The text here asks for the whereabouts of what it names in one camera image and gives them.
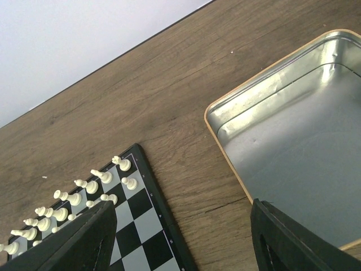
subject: wooden table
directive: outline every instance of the wooden table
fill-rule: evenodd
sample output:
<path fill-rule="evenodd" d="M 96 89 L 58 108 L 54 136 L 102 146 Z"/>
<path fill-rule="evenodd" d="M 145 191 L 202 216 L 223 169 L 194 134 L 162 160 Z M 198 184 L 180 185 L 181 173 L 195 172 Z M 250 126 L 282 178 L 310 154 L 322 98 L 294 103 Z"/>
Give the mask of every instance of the wooden table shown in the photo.
<path fill-rule="evenodd" d="M 6 125 L 1 242 L 36 207 L 53 204 L 56 189 L 71 190 L 74 179 L 139 142 L 200 269 L 257 270 L 251 205 L 204 111 L 328 30 L 361 33 L 360 6 L 361 0 L 216 0 Z M 361 247 L 349 252 L 361 258 Z"/>

